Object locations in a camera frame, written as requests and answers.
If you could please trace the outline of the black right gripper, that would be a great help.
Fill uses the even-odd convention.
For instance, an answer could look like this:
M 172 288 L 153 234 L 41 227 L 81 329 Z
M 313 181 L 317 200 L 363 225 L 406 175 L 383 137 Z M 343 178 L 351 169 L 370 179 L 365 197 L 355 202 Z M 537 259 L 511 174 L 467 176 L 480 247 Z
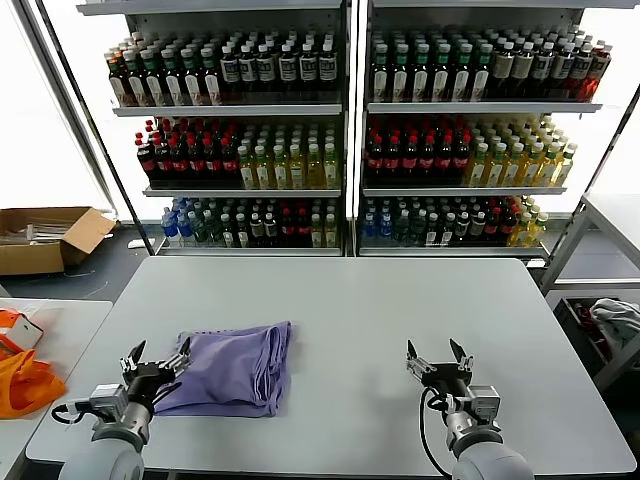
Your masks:
M 407 341 L 406 368 L 413 376 L 419 376 L 424 387 L 433 387 L 440 395 L 467 397 L 472 379 L 474 357 L 453 338 L 449 345 L 457 363 L 429 364 L 417 354 L 411 340 Z

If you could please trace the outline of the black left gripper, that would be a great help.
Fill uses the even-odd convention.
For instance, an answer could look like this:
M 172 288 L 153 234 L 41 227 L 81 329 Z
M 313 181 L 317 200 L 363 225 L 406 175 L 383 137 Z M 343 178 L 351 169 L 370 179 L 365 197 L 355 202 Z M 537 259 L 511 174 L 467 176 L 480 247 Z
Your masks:
M 176 381 L 176 374 L 182 374 L 190 364 L 191 338 L 187 336 L 177 351 L 161 364 L 139 363 L 145 345 L 146 341 L 142 340 L 119 363 L 127 386 L 128 401 L 153 409 L 160 400 L 182 385 Z

